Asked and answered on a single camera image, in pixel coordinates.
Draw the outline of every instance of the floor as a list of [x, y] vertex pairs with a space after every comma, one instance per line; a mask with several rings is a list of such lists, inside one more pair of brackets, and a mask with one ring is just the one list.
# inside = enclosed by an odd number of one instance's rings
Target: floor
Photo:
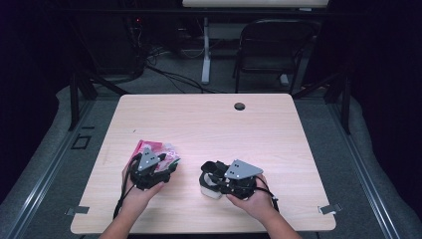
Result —
[[[185, 53], [192, 55], [163, 53], [149, 59], [149, 65], [199, 83], [202, 57], [198, 51], [186, 50]], [[234, 92], [231, 78], [234, 59], [230, 56], [227, 49], [213, 50], [211, 82], [201, 86], [207, 89], [205, 94]], [[146, 69], [134, 81], [121, 81], [119, 76], [107, 79], [132, 94], [201, 93], [181, 83], [184, 78], [169, 79], [170, 75], [165, 75]], [[55, 121], [0, 206], [0, 238], [98, 238], [99, 235], [73, 234], [70, 230], [73, 217], [65, 215], [70, 207], [79, 205], [118, 102], [118, 96], [110, 90], [101, 85], [95, 87], [100, 95], [95, 101], [81, 98], [82, 118], [73, 131], [68, 131], [69, 88], [58, 92], [60, 108]], [[241, 94], [278, 94], [283, 86], [277, 76], [253, 76], [245, 78], [241, 88], [244, 90]], [[359, 104], [355, 100], [351, 102], [351, 134], [345, 134], [338, 123], [338, 105], [325, 104], [324, 91], [319, 89], [304, 99], [295, 100], [295, 104], [328, 200], [332, 204], [340, 203], [343, 210], [335, 215], [334, 230], [318, 235], [300, 232], [301, 235], [304, 238], [422, 238], [420, 220], [397, 195], [371, 151]], [[90, 143], [83, 150], [75, 149], [74, 143], [81, 135], [88, 135]], [[190, 235], [190, 238], [203, 236]], [[163, 236], [144, 235], [142, 238]]]

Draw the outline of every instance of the wooden table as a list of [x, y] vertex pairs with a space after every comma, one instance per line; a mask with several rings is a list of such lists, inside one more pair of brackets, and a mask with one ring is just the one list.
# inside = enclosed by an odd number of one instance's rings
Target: wooden table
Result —
[[[237, 111], [234, 104], [245, 105]], [[307, 138], [290, 95], [127, 95], [115, 110], [72, 231], [102, 233], [111, 223], [121, 171], [138, 141], [169, 142], [181, 162], [150, 201], [131, 233], [263, 232], [265, 228], [223, 196], [200, 192], [201, 165], [239, 158], [261, 167], [282, 215], [298, 231], [335, 227]]]

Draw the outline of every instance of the metal bracket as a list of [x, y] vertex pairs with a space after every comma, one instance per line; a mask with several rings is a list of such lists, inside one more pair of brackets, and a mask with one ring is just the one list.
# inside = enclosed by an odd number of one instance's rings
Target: metal bracket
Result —
[[229, 179], [243, 179], [263, 172], [264, 170], [259, 167], [251, 165], [242, 160], [235, 159], [227, 169], [226, 173], [224, 173], [224, 176]]
[[75, 214], [77, 213], [87, 214], [89, 210], [90, 210], [89, 207], [83, 207], [83, 206], [77, 206], [75, 208], [70, 207], [68, 208], [68, 210], [66, 210], [65, 215], [75, 216]]
[[153, 165], [160, 162], [160, 158], [152, 152], [149, 147], [146, 147], [143, 150], [142, 158], [140, 159], [139, 167], [137, 168], [138, 171], [143, 171], [146, 168], [152, 167]]
[[341, 205], [339, 204], [339, 203], [337, 203], [337, 204], [335, 204], [335, 205], [328, 205], [328, 206], [325, 206], [325, 207], [318, 207], [317, 208], [317, 210], [319, 211], [319, 213], [322, 213], [323, 215], [326, 215], [326, 214], [335, 214], [335, 213], [337, 213], [337, 212], [339, 212], [339, 211], [341, 211], [342, 210], [342, 207], [341, 207]]

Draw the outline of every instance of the chair leg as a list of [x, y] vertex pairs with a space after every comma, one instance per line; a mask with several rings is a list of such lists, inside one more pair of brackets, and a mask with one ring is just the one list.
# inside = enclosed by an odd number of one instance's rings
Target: chair leg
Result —
[[236, 63], [235, 63], [235, 68], [233, 69], [233, 75], [232, 75], [232, 78], [235, 78], [235, 77], [236, 77], [236, 71], [237, 71], [237, 61], [236, 61]]
[[236, 89], [235, 89], [236, 94], [238, 94], [239, 92], [239, 80], [240, 80], [240, 71], [239, 69], [236, 69]]
[[297, 59], [297, 62], [296, 62], [295, 70], [293, 72], [292, 82], [291, 82], [291, 85], [290, 85], [290, 88], [289, 88], [289, 94], [290, 95], [292, 94], [293, 88], [295, 87], [296, 78], [298, 77], [299, 67], [301, 66], [302, 55], [303, 55], [303, 51], [300, 51], [298, 53], [298, 59]]

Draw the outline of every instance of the metal clip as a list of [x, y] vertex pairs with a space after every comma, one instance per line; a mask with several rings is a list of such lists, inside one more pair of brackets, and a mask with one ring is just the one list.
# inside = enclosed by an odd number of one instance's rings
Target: metal clip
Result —
[[65, 215], [75, 216], [75, 214], [77, 213], [87, 214], [89, 210], [90, 210], [89, 207], [83, 207], [83, 206], [77, 206], [75, 208], [70, 207], [68, 208], [68, 210], [66, 210]]
[[335, 213], [341, 211], [342, 210], [342, 207], [341, 207], [341, 205], [339, 203], [337, 203], [335, 205], [328, 205], [328, 206], [325, 206], [325, 207], [320, 207], [319, 206], [317, 208], [317, 210], [318, 210], [319, 213], [322, 213], [323, 215], [326, 215], [326, 214], [329, 214], [329, 213], [330, 214], [335, 214]]

